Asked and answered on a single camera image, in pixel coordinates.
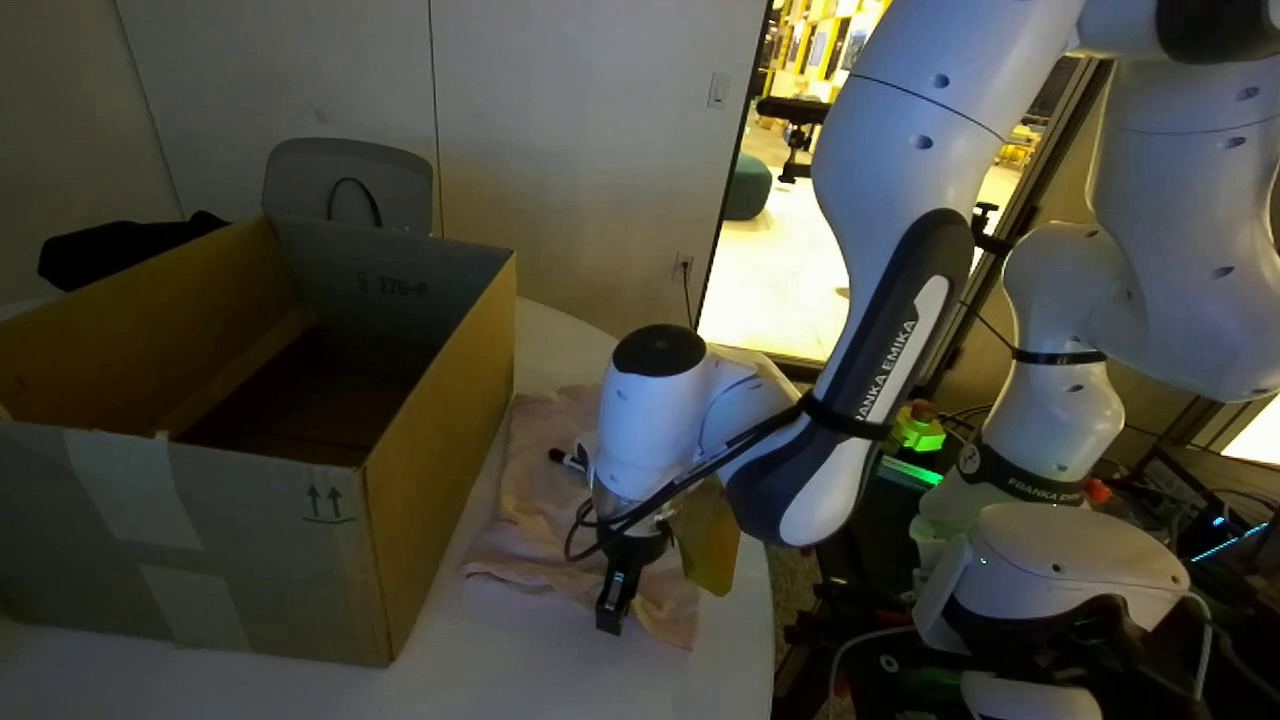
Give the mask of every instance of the green ottoman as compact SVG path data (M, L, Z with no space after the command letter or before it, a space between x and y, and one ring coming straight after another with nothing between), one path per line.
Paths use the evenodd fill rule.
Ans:
M773 187L773 174L759 158L739 152L733 164L733 179L728 182L728 202L724 204L726 220L750 220L764 210Z

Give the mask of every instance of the yellow tag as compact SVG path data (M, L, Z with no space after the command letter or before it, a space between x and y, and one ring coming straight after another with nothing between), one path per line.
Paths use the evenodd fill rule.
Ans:
M728 594L733 589L742 530L733 519L719 478L707 478L685 493L680 511L668 523L676 536L685 577L714 596Z

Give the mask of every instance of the light switch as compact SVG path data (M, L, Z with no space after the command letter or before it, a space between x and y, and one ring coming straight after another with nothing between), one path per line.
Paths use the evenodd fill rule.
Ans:
M707 92L707 106L717 110L724 108L724 99L728 97L728 73L712 73L712 87Z

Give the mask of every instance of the open cardboard box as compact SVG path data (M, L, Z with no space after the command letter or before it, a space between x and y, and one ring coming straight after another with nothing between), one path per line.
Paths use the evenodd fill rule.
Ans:
M274 217L0 324L4 610L389 664L511 397L515 278Z

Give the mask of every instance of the white table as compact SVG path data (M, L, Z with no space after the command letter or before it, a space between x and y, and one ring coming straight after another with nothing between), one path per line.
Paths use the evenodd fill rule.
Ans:
M516 391L598 382L616 340L543 305L516 311ZM773 674L768 569L742 539L733 592L703 594L696 650L621 638L558 597L457 573L493 516L506 430L494 441L401 657L385 670L0 619L0 716L26 717L765 717Z

